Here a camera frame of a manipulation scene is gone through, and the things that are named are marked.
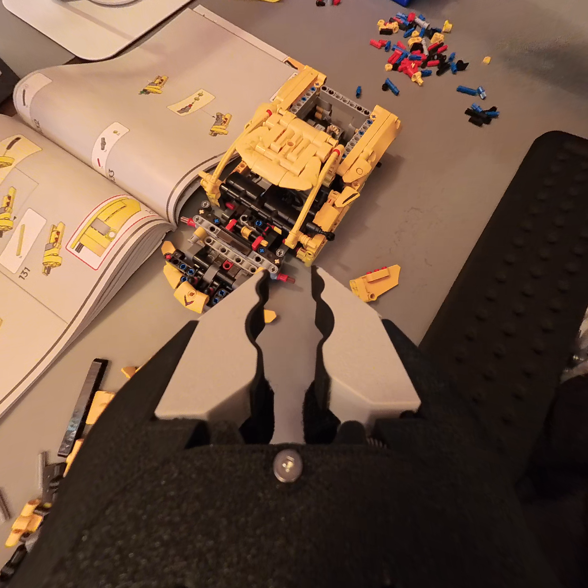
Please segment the scattered coloured brick pieces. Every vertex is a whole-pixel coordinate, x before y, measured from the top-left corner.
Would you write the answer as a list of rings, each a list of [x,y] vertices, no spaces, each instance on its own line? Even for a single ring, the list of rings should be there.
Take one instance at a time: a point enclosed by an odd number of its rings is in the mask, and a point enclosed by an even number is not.
[[[445,21],[442,28],[433,27],[422,14],[398,12],[388,20],[380,19],[377,26],[379,37],[371,39],[369,44],[371,47],[389,54],[385,64],[385,70],[388,74],[399,72],[406,75],[411,83],[421,87],[424,80],[433,75],[435,68],[436,75],[439,77],[447,71],[451,71],[452,74],[465,71],[469,65],[468,62],[456,59],[455,53],[446,54],[447,44],[444,35],[452,29],[452,24],[449,21]],[[401,33],[404,42],[400,40],[400,37],[394,40],[394,35]],[[335,130],[339,134],[342,134],[343,131],[343,122],[336,122],[332,113],[336,100],[339,100],[342,106],[351,107],[367,117],[367,122],[361,129],[371,128],[379,116],[376,113],[377,108],[374,108],[370,114],[368,110],[357,104],[357,100],[362,96],[361,85],[356,89],[355,101],[345,99],[331,89],[319,90],[318,86],[316,89],[312,87],[310,93],[315,90],[315,98],[318,101],[315,106],[311,107],[310,122],[317,128],[326,129],[328,134],[334,136]],[[487,97],[481,86],[471,88],[459,85],[456,91],[479,100],[484,100]],[[469,117],[470,123],[482,127],[496,120],[500,112],[496,107],[484,108],[482,105],[473,103],[466,109],[465,114]]]

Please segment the black brick beam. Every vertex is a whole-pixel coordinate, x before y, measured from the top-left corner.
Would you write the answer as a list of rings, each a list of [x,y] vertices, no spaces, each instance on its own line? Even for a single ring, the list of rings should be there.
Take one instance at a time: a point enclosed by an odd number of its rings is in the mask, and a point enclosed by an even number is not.
[[[95,358],[92,361],[57,451],[58,457],[67,458],[73,451],[75,442],[82,437],[93,398],[102,383],[108,364],[107,359]]]

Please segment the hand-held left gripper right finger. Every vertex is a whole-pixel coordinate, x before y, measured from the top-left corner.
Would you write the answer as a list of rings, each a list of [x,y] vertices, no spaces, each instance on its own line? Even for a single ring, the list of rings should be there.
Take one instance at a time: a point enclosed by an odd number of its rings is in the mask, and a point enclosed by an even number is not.
[[[313,299],[321,334],[313,380],[318,410],[366,429],[416,412],[421,400],[378,312],[317,266]]]

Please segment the yellow brick car model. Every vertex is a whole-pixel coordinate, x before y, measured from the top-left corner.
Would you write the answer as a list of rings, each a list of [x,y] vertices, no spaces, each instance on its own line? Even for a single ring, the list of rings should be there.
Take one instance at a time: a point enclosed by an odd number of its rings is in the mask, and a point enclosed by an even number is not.
[[[205,193],[192,217],[190,249],[165,241],[164,274],[175,299],[203,313],[266,270],[296,258],[311,266],[371,173],[401,131],[386,108],[364,108],[299,69],[261,104],[212,172],[200,172]]]

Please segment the pile of yellow brick pieces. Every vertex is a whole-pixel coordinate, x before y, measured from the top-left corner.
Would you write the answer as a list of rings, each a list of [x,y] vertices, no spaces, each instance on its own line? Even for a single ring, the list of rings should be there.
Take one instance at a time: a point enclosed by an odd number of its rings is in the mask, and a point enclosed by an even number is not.
[[[91,408],[86,418],[86,426],[82,437],[75,442],[71,454],[64,462],[49,463],[48,453],[39,455],[40,496],[29,500],[22,508],[19,516],[11,525],[10,534],[5,541],[6,548],[15,548],[11,557],[1,568],[1,587],[8,587],[12,578],[30,553],[40,536],[44,521],[49,516],[58,496],[60,484],[66,478],[75,457],[79,454],[85,438],[95,426],[99,416],[103,414],[115,393],[100,390],[95,393]]]

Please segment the open instruction booklet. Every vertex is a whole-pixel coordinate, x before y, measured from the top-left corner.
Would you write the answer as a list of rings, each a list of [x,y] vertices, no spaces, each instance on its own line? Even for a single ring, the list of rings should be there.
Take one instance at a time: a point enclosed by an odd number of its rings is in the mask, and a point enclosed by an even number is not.
[[[204,7],[33,72],[1,116],[1,414],[176,227],[293,58]]]

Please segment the black studded mat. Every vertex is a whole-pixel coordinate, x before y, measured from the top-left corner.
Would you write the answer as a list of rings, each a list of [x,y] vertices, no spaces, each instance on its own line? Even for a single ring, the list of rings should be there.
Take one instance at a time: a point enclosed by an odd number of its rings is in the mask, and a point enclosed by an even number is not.
[[[517,484],[587,310],[587,139],[534,140],[420,348]]]

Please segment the slim yellow brick piece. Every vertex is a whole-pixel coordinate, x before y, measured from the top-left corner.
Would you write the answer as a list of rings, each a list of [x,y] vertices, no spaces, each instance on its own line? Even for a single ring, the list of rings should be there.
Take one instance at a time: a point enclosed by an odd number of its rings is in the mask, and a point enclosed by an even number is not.
[[[400,265],[382,267],[350,280],[350,289],[360,300],[371,303],[398,285],[400,273]]]

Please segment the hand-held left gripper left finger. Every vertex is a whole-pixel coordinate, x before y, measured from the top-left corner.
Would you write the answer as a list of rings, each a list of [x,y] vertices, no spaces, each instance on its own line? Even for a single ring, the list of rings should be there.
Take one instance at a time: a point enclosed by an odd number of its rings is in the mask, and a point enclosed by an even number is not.
[[[272,389],[257,338],[268,271],[256,272],[198,321],[155,409],[160,420],[227,421],[244,435],[272,433]]]

